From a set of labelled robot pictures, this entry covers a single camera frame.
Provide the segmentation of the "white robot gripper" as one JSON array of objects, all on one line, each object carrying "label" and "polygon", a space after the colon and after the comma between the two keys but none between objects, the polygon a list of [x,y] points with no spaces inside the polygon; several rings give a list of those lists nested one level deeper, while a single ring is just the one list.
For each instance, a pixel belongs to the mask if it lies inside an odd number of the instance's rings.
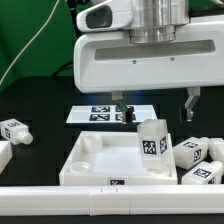
[{"label": "white robot gripper", "polygon": [[180,120],[191,122],[203,86],[224,84],[224,15],[195,17],[165,43],[132,44],[126,31],[86,34],[74,48],[74,80],[84,92],[113,92],[122,122],[133,109],[121,91],[188,88]]}]

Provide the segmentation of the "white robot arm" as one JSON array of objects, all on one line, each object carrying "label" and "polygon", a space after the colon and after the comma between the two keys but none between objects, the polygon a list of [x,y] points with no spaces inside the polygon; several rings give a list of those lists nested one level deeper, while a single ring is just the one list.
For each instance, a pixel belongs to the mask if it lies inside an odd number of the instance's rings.
[{"label": "white robot arm", "polygon": [[185,88],[185,119],[204,86],[224,85],[224,1],[191,8],[189,0],[105,0],[76,17],[74,81],[83,93]]}]

